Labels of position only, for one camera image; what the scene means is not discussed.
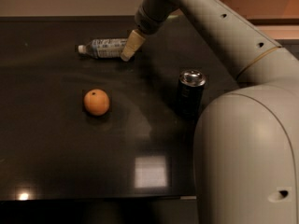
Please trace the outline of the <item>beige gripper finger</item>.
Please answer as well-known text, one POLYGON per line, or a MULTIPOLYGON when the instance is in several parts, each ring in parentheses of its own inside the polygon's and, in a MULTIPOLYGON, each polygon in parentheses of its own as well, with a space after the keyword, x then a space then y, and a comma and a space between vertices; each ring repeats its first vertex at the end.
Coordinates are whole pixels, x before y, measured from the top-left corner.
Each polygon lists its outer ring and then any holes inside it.
POLYGON ((146 36, 139 29, 134 29, 128 36, 127 42, 121 53, 121 59, 128 62, 141 48, 145 40, 146 36))

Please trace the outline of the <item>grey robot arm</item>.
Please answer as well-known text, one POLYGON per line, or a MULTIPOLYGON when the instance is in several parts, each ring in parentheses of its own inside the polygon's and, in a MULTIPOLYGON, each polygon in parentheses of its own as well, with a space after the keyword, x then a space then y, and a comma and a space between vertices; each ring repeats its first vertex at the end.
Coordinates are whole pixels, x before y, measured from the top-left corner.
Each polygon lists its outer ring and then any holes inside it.
POLYGON ((193 162, 200 224, 299 224, 299 61, 220 0, 143 0, 122 59, 180 9, 240 89, 203 111, 193 162))

